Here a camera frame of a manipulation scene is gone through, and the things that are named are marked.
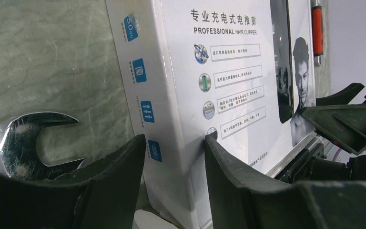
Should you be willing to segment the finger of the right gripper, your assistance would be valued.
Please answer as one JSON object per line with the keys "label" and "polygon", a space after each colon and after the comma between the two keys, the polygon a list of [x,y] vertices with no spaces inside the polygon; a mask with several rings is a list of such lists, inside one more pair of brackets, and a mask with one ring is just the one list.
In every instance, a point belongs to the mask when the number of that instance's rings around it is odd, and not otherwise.
{"label": "finger of the right gripper", "polygon": [[316,106],[345,105],[349,104],[363,89],[361,83],[351,83],[343,90],[326,97],[316,99]]}
{"label": "finger of the right gripper", "polygon": [[348,153],[366,151],[366,103],[307,107],[302,116],[320,135]]}

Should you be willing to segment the white hair clipper box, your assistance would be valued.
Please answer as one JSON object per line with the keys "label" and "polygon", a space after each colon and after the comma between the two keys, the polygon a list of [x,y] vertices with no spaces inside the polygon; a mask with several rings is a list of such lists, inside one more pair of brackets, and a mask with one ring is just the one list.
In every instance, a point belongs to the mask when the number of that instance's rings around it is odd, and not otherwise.
{"label": "white hair clipper box", "polygon": [[150,205],[183,229],[212,216],[210,135],[266,174],[312,134],[309,0],[106,1]]}

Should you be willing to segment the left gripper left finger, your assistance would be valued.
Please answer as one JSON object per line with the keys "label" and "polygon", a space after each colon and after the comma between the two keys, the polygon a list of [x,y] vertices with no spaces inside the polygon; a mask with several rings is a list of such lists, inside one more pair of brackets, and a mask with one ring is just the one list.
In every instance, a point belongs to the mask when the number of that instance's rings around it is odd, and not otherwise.
{"label": "left gripper left finger", "polygon": [[146,138],[53,180],[0,175],[0,229],[130,229]]}

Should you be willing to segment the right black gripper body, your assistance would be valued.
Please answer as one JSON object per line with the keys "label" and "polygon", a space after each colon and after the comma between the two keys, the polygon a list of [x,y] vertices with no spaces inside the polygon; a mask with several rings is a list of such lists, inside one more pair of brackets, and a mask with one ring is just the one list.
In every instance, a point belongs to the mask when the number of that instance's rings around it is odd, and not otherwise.
{"label": "right black gripper body", "polygon": [[366,181],[366,155],[352,157],[345,163],[322,159],[323,144],[302,150],[275,179],[292,184],[301,180]]}

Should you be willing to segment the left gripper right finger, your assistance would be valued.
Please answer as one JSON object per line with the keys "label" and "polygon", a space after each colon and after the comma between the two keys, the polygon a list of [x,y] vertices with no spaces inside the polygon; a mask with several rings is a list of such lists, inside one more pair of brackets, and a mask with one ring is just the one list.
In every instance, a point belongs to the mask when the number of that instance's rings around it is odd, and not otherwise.
{"label": "left gripper right finger", "polygon": [[269,177],[204,139],[215,229],[366,229],[366,181],[301,181]]}

